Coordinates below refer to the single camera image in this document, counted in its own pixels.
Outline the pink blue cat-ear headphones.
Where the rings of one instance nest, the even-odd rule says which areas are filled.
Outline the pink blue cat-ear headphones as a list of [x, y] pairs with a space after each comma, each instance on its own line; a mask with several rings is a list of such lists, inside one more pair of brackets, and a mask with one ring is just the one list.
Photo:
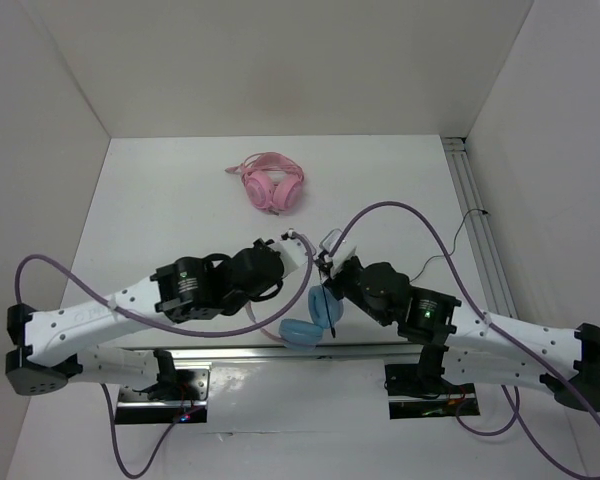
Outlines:
[[322, 341], [326, 332], [336, 337], [336, 324], [343, 317], [344, 305], [324, 286], [316, 285], [308, 293], [309, 321], [283, 319], [278, 325], [278, 333], [266, 328], [260, 332], [286, 348], [299, 351], [312, 351]]

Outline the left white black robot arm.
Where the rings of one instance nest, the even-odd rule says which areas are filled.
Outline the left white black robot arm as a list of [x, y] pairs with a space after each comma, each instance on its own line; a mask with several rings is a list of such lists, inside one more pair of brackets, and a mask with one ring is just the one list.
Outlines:
[[269, 300], [289, 272], [285, 261], [281, 242], [257, 240], [234, 256], [182, 257], [103, 300], [54, 311], [17, 303], [7, 311], [14, 348], [6, 355], [6, 377], [22, 396], [77, 380], [167, 398], [186, 382], [170, 353], [107, 348], [105, 342], [147, 328], [233, 316], [249, 302]]

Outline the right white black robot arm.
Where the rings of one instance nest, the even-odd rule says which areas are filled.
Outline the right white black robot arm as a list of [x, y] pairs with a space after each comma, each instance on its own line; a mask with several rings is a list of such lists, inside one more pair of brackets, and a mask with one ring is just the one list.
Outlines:
[[475, 312], [460, 299], [415, 287], [389, 263], [358, 257], [317, 263], [326, 289], [383, 327], [421, 346], [416, 379], [428, 392], [446, 384], [535, 389], [571, 409], [600, 412], [600, 328], [554, 328]]

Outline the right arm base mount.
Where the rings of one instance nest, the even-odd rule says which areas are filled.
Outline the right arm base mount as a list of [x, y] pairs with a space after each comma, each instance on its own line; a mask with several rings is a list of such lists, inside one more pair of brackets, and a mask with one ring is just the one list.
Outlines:
[[382, 346], [384, 389], [391, 419], [480, 415], [472, 383], [453, 384], [442, 378], [445, 353], [439, 347], [399, 343]]

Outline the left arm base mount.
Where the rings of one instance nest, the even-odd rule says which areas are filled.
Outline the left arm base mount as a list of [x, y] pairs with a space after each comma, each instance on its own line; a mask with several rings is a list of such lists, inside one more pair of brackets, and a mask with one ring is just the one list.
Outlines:
[[203, 424], [207, 422], [210, 366], [178, 367], [166, 350], [152, 352], [158, 374], [146, 388], [123, 386], [115, 403], [116, 425]]

